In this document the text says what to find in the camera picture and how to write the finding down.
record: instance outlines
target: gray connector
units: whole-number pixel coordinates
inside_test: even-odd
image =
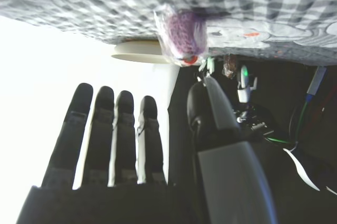
[[[326,67],[317,67],[315,75],[311,81],[311,84],[308,88],[307,94],[315,95],[326,72]]]

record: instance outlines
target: patterned cloth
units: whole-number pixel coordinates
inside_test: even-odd
[[[337,0],[0,0],[0,15],[116,44],[155,38],[165,3],[208,17],[214,55],[337,64]]]

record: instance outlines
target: dark background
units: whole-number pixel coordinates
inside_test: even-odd
[[[315,67],[291,62],[245,61],[250,73],[258,76],[257,91],[252,102],[268,108],[280,127],[288,131],[294,108],[303,105]],[[238,103],[235,80],[221,74],[222,62],[216,64],[213,76],[233,105]],[[181,68],[169,107],[170,114],[170,170],[169,183],[179,184],[182,193],[195,203],[191,160],[191,133],[187,124],[186,102],[190,87],[196,82],[197,67]],[[337,67],[328,67],[323,82],[308,106],[308,121],[325,97],[337,84]],[[322,158],[337,168],[337,94],[325,106],[318,122],[310,127],[308,136],[300,139],[307,153]],[[279,222],[336,223],[337,196],[328,191],[315,191],[298,176],[291,158],[268,142],[253,143],[275,202]]]

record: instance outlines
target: green wire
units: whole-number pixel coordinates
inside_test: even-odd
[[[301,111],[301,115],[300,115],[299,122],[298,122],[298,124],[297,124],[297,128],[296,128],[296,136],[295,136],[296,141],[299,140],[300,129],[301,129],[301,125],[302,125],[302,123],[303,123],[304,112],[305,112],[305,109],[306,109],[307,106],[308,106],[308,102],[305,102],[305,103],[304,103],[304,106],[303,106],[303,108],[302,108],[302,111]]]
[[[269,138],[269,137],[267,137],[267,139],[271,140],[271,141],[281,142],[281,143],[290,143],[290,142],[287,142],[287,141],[282,141],[282,140],[278,140],[278,139],[274,139],[274,138]]]

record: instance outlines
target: orange carrot nose print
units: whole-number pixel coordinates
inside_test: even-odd
[[[260,34],[259,33],[245,33],[243,34],[243,36],[245,37],[255,37],[255,36],[259,36]]]

